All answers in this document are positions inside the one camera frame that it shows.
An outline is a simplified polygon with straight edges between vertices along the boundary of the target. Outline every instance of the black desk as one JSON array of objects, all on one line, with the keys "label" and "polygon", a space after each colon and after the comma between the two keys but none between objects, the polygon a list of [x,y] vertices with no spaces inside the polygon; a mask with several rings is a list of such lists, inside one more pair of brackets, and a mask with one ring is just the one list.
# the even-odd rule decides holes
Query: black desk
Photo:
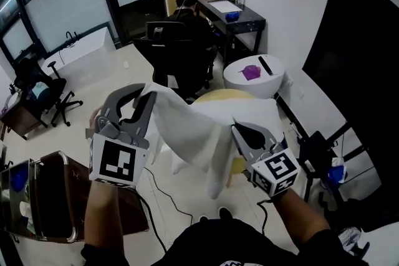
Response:
[{"label": "black desk", "polygon": [[236,6],[242,9],[242,11],[239,12],[240,16],[237,21],[227,21],[226,13],[218,11],[214,6],[211,5],[211,2],[208,2],[208,0],[198,0],[196,7],[197,15],[201,11],[210,21],[213,22],[217,29],[226,35],[226,45],[223,56],[224,67],[233,61],[231,55],[229,54],[233,35],[257,32],[255,45],[252,50],[252,54],[256,55],[259,49],[259,43],[261,42],[262,31],[266,26],[265,18],[253,10],[243,4],[238,4]]}]

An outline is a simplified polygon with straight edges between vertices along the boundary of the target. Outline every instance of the white bathtub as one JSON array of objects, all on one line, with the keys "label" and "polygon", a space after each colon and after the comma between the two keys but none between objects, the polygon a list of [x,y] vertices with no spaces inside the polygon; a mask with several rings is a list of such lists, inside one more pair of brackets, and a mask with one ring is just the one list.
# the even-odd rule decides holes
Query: white bathtub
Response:
[{"label": "white bathtub", "polygon": [[66,90],[77,91],[108,78],[115,68],[115,46],[107,27],[87,35],[73,46],[61,50],[43,61],[41,68],[56,78],[50,62],[60,77],[67,80]]}]

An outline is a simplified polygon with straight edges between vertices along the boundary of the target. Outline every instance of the black remote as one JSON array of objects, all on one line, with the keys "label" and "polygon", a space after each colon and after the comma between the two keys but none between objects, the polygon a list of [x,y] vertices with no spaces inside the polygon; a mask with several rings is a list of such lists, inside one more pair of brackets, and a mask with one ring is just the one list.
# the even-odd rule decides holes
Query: black remote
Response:
[{"label": "black remote", "polygon": [[263,57],[259,57],[258,59],[261,62],[262,66],[264,67],[264,70],[266,70],[266,72],[269,75],[274,75],[272,69],[270,69],[270,67],[267,65],[266,61],[263,59]]}]

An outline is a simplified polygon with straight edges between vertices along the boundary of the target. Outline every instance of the box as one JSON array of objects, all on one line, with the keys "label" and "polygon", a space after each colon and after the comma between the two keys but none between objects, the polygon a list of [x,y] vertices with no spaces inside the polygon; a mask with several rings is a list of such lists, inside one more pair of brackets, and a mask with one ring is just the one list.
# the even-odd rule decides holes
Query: box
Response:
[{"label": "box", "polygon": [[118,187],[136,186],[150,151],[94,134],[90,144],[89,179]]},{"label": "box", "polygon": [[252,167],[252,183],[270,197],[291,187],[299,172],[299,163],[289,148],[253,164]]}]

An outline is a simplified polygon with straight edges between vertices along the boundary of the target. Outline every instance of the black shirt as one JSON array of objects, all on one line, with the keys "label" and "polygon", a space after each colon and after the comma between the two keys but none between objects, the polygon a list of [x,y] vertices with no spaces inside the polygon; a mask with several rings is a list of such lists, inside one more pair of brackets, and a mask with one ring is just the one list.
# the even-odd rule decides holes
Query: black shirt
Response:
[{"label": "black shirt", "polygon": [[[237,219],[212,219],[187,228],[166,255],[153,266],[245,266],[245,265],[367,265],[344,251],[331,230],[317,233],[295,255],[274,245],[253,227]],[[128,266],[119,252],[85,245],[86,266]]]},{"label": "black shirt", "polygon": [[[167,17],[166,21],[176,21],[179,9],[176,10],[172,16]],[[182,9],[177,19],[182,22],[190,30],[193,40],[204,49],[215,45],[215,38],[211,26],[203,17],[194,15],[191,9]]]}]

